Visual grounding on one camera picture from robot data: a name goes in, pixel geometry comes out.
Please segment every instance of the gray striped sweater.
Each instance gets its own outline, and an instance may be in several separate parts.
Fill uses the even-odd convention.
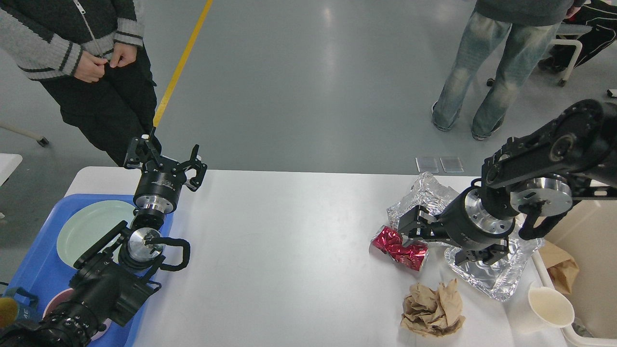
[[[499,22],[544,27],[561,22],[568,9],[585,0],[478,0],[476,11]]]
[[[0,0],[0,48],[31,80],[75,74],[83,51],[143,46],[141,0]]]

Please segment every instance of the hand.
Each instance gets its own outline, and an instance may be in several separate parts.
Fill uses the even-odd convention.
[[[578,10],[580,10],[580,7],[576,7],[576,6],[572,6],[568,9],[568,11],[566,12],[566,19],[572,17],[573,15],[575,15]]]
[[[84,82],[98,82],[105,75],[107,59],[101,59],[83,51],[75,71],[75,78]]]
[[[137,58],[137,47],[130,44],[116,43],[114,45],[114,55],[109,62],[109,67],[125,67]]]

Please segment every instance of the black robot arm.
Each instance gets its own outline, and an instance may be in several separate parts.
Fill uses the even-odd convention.
[[[107,318],[124,326],[146,300],[160,289],[151,280],[157,270],[184,269],[191,254],[186,240],[162,237],[165,216],[176,209],[180,190],[197,190],[207,166],[197,157],[195,145],[188,161],[177,162],[160,155],[154,130],[135,138],[126,155],[127,169],[141,169],[133,201],[131,225],[122,221],[75,262],[77,273],[69,286],[71,297],[60,303],[41,322],[19,321],[0,333],[0,347],[84,347]],[[195,176],[187,179],[187,171]],[[165,246],[182,248],[180,264],[164,264]],[[120,248],[118,263],[113,253]]]
[[[461,247],[457,264],[492,264],[507,255],[518,214],[526,215],[520,237],[544,237],[580,200],[617,199],[616,188],[617,106],[583,100],[534,133],[509,138],[442,214],[430,220],[414,208],[399,232]],[[535,227],[539,217],[546,218]]]

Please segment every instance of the person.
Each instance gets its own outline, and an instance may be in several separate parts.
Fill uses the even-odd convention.
[[[474,139],[482,141],[491,136],[503,123],[508,107],[555,36],[561,20],[574,15],[584,1],[478,0],[450,75],[433,104],[433,125],[443,132],[452,129],[480,65],[507,36],[495,82],[471,125]]]
[[[129,141],[153,127],[143,34],[141,0],[0,0],[0,48],[118,166]]]
[[[577,39],[582,44],[582,50],[575,67],[585,64],[617,40],[617,6],[612,6],[611,0],[587,1],[576,15],[563,22],[592,27],[590,32]],[[538,63],[538,67],[552,73],[564,71],[573,54],[573,46],[556,46],[551,49],[548,58]]]

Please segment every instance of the sneaker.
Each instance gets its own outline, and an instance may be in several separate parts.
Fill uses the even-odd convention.
[[[501,128],[503,123],[497,124],[493,130],[491,130],[491,135],[493,135],[497,130],[499,130]],[[491,135],[488,136],[480,136],[475,134],[473,131],[471,131],[471,137],[473,137],[474,140],[478,140],[478,141],[484,141],[486,140],[488,137],[490,137]]]
[[[560,73],[566,69],[565,66],[555,65],[555,57],[548,57],[538,62],[538,68],[544,72]]]
[[[435,113],[436,105],[437,105],[437,101],[435,101],[435,103],[431,106],[431,122],[437,128],[437,130],[442,131],[442,132],[449,132],[450,130],[452,130],[452,128],[445,128],[440,125],[437,125],[437,123],[435,122],[435,119],[433,118],[433,113]]]

